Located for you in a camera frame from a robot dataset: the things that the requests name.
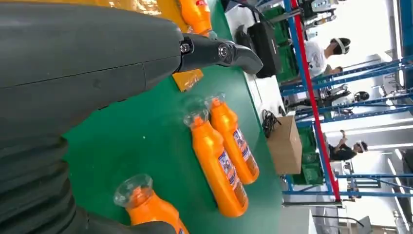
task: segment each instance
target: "white shirt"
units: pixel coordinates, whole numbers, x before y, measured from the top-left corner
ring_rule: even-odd
[[[324,49],[314,41],[305,41],[305,55],[308,62],[308,71],[310,76],[316,77],[322,74],[327,68],[327,58],[324,55]]]

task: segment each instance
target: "green plastic crate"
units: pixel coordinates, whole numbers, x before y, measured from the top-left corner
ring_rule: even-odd
[[[278,48],[281,59],[282,71],[276,74],[278,83],[296,78],[299,74],[294,47],[292,45],[280,46]]]
[[[268,20],[273,19],[284,13],[285,13],[285,10],[281,6],[273,7],[263,12],[265,18],[267,18]],[[276,43],[278,45],[281,45],[281,44],[288,42],[288,39],[290,38],[288,21],[285,19],[285,20],[273,23],[273,25],[274,25],[274,37],[275,37]]]
[[[321,169],[320,162],[302,165],[302,173],[304,174],[307,184],[318,185],[323,184],[324,173]]]
[[[313,127],[298,128],[298,134],[301,139],[302,153],[315,153],[317,149],[317,142],[314,136]]]
[[[305,180],[304,174],[301,171],[299,175],[292,175],[293,184],[296,185],[307,185],[307,181]]]
[[[326,119],[326,118],[332,118],[331,112],[326,112],[326,113],[323,113],[322,115],[323,115],[324,119]]]
[[[302,154],[302,157],[301,157],[302,164],[311,164],[311,163],[319,163],[319,162],[320,162],[320,155],[318,153]]]

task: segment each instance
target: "man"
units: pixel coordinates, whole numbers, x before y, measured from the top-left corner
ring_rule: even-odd
[[[330,160],[331,161],[346,161],[354,158],[357,154],[362,154],[368,151],[367,144],[364,141],[359,141],[353,145],[353,148],[348,147],[345,143],[347,141],[346,133],[343,133],[343,138],[340,140],[336,147],[328,145],[330,150]]]
[[[326,70],[327,60],[333,55],[345,55],[350,50],[350,39],[348,38],[334,38],[331,39],[330,44],[327,48],[323,49],[315,41],[305,41],[305,56],[307,57],[308,71],[310,72],[310,77],[316,77]],[[334,74],[334,72],[342,71],[341,67],[333,69],[334,71],[329,74]],[[282,85],[295,84],[301,81],[300,77],[293,80],[283,82]]]

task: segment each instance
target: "metal screw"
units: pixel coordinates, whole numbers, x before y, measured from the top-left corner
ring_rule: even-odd
[[[191,50],[191,46],[187,43],[184,43],[181,45],[181,52],[182,53],[186,53],[189,52]]]
[[[228,51],[226,50],[226,46],[225,45],[220,45],[218,47],[218,55],[221,58],[225,58],[228,55]]]

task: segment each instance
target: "bottle label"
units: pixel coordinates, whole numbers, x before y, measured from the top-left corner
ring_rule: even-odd
[[[251,172],[252,175],[255,175],[255,173],[257,173],[257,171],[258,171],[258,165],[255,161],[254,156],[252,155],[252,153],[251,153],[251,151],[248,147],[248,144],[244,140],[244,136],[241,133],[239,128],[237,130],[235,130],[233,136],[234,136],[235,142],[238,145],[238,148],[242,152],[244,161],[246,162],[246,165],[247,165],[249,171]]]
[[[240,179],[237,176],[234,165],[232,165],[232,162],[229,159],[226,151],[224,151],[218,159],[238,202],[243,207],[246,202],[246,192]]]

